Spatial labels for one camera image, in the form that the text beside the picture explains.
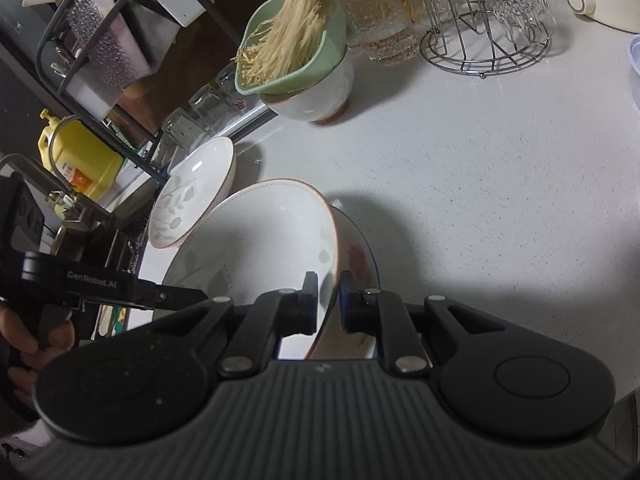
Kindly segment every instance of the human hand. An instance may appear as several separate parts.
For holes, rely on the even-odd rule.
[[[15,384],[14,395],[29,407],[33,407],[31,391],[38,372],[59,355],[71,350],[76,339],[70,321],[53,328],[47,336],[50,347],[41,350],[37,339],[27,330],[20,317],[0,303],[0,335],[20,351],[22,362],[31,370],[11,367],[7,375]]]

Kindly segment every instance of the yellow bottle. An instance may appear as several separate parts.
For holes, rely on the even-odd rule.
[[[49,126],[42,129],[38,150],[42,165],[52,172],[49,139],[60,119],[52,117],[46,108],[40,118],[48,120]],[[53,161],[60,173],[76,190],[94,201],[111,187],[122,166],[122,157],[87,130],[81,121],[63,124],[53,144]]]

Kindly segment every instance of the white countertop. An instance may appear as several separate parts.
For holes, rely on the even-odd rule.
[[[572,15],[537,65],[485,80],[420,57],[356,64],[327,126],[276,118],[238,144],[236,189],[297,178],[367,237],[382,284],[441,293],[584,350],[640,387],[640,112],[631,35]],[[161,281],[175,250],[148,248]]]

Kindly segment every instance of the knob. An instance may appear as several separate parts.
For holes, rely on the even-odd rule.
[[[566,0],[576,14],[593,14],[596,0]]]

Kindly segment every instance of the green plastic basket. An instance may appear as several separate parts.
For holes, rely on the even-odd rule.
[[[247,38],[263,21],[273,18],[282,8],[283,3],[284,0],[269,0],[254,12],[244,31],[242,47],[252,46],[257,43],[258,38],[251,38],[249,41],[247,41]],[[340,63],[344,57],[345,44],[346,19],[342,7],[334,0],[326,19],[326,26],[322,33],[318,50],[305,66],[275,81],[251,88],[242,85],[239,72],[236,70],[236,89],[242,95],[250,95],[261,92],[265,94],[281,94],[309,88]]]

